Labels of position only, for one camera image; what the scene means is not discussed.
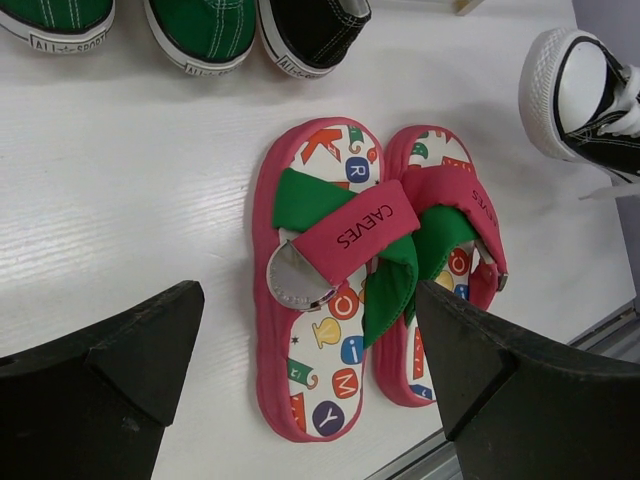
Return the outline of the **pink letter sandal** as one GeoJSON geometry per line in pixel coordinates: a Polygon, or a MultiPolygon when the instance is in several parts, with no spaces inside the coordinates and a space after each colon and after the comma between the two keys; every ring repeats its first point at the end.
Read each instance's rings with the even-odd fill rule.
{"type": "Polygon", "coordinates": [[[368,351],[413,300],[418,226],[360,122],[310,120],[269,148],[251,226],[256,394],[281,437],[329,442],[357,422],[368,351]]]}
{"type": "MultiPolygon", "coordinates": [[[[414,125],[387,144],[392,178],[401,182],[420,222],[412,235],[419,277],[486,310],[504,289],[508,268],[499,220],[469,150],[451,130],[414,125]]],[[[376,382],[393,403],[435,403],[415,313],[407,309],[373,346],[376,382]]]]}

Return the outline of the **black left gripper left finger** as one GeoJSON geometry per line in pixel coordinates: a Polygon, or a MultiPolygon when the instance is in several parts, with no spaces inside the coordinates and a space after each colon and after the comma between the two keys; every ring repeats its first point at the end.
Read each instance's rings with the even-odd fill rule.
{"type": "Polygon", "coordinates": [[[182,281],[2,358],[2,478],[151,478],[204,304],[200,283],[182,281]]]}

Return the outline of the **black canvas sneaker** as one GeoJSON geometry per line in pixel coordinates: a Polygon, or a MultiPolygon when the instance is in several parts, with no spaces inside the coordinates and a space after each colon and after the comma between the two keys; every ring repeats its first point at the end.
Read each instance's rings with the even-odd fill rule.
{"type": "Polygon", "coordinates": [[[331,73],[372,16],[362,0],[258,0],[256,5],[269,58],[296,79],[331,73]]]}
{"type": "Polygon", "coordinates": [[[519,113],[545,156],[592,165],[611,187],[589,199],[639,195],[639,68],[624,65],[593,34],[542,32],[524,61],[519,113]]]}

